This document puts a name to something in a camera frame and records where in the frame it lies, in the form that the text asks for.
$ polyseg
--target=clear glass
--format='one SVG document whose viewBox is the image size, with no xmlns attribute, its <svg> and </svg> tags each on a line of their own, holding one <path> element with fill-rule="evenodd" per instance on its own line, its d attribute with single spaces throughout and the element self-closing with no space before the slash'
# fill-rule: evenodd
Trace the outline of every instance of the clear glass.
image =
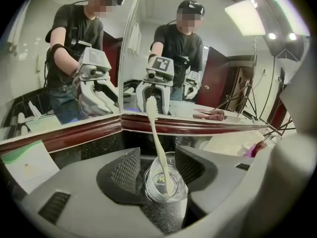
<svg viewBox="0 0 317 238">
<path fill-rule="evenodd" d="M 164 174 L 156 157 L 150 170 L 145 173 L 146 185 L 145 190 L 149 199 L 158 203 L 177 202 L 187 198 L 188 188 L 178 172 L 175 165 L 175 152 L 167 152 L 167 167 L 172 183 L 172 196 L 168 196 L 166 192 Z"/>
</svg>

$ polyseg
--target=light panel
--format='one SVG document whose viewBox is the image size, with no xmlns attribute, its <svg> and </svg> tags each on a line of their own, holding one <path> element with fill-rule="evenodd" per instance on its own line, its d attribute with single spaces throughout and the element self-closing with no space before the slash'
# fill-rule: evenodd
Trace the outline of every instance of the light panel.
<svg viewBox="0 0 317 238">
<path fill-rule="evenodd" d="M 243 36 L 265 35 L 261 18 L 250 0 L 235 3 L 224 10 Z"/>
<path fill-rule="evenodd" d="M 275 0 L 287 18 L 292 31 L 297 35 L 310 36 L 309 29 L 307 25 L 304 23 L 304 20 L 300 16 L 299 12 L 296 10 L 294 5 L 290 0 Z"/>
</svg>

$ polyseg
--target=person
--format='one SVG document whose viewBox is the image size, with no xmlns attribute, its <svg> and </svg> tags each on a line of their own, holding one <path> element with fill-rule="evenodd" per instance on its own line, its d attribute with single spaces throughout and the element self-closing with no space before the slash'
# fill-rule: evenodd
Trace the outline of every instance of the person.
<svg viewBox="0 0 317 238">
<path fill-rule="evenodd" d="M 203 40 L 195 29 L 201 26 L 205 8 L 195 0 L 183 1 L 177 10 L 176 24 L 162 25 L 155 31 L 150 59 L 155 56 L 174 60 L 174 79 L 170 99 L 182 101 L 186 70 L 203 70 Z"/>
<path fill-rule="evenodd" d="M 103 50 L 104 28 L 97 15 L 109 12 L 112 6 L 122 5 L 123 2 L 88 0 L 86 5 L 65 4 L 57 11 L 45 38 L 50 43 L 46 81 L 52 109 L 62 124 L 82 118 L 73 76 L 83 50 L 79 51 L 75 44 L 83 41 L 94 49 Z"/>
</svg>

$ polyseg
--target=toothbrush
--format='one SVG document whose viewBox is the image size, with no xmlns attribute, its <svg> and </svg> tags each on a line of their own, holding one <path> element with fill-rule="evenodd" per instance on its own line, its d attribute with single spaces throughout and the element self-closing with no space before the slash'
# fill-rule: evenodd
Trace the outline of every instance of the toothbrush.
<svg viewBox="0 0 317 238">
<path fill-rule="evenodd" d="M 155 120 L 158 119 L 159 111 L 158 111 L 157 100 L 154 96 L 151 96 L 147 100 L 147 114 L 150 120 L 152 132 L 153 132 L 155 147 L 158 153 L 158 160 L 160 162 L 160 165 L 162 167 L 163 174 L 164 174 L 166 192 L 168 196 L 172 196 L 173 188 L 172 188 L 172 182 L 170 180 L 169 173 L 168 173 L 166 155 L 165 155 L 163 147 L 160 144 L 157 130 L 155 129 Z"/>
</svg>

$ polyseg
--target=white paper card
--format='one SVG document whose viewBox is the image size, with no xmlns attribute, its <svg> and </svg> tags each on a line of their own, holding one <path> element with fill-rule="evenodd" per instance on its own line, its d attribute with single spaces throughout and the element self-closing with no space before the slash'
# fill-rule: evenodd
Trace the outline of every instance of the white paper card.
<svg viewBox="0 0 317 238">
<path fill-rule="evenodd" d="M 59 171 L 42 141 L 26 145 L 1 158 L 12 177 L 28 194 Z"/>
</svg>

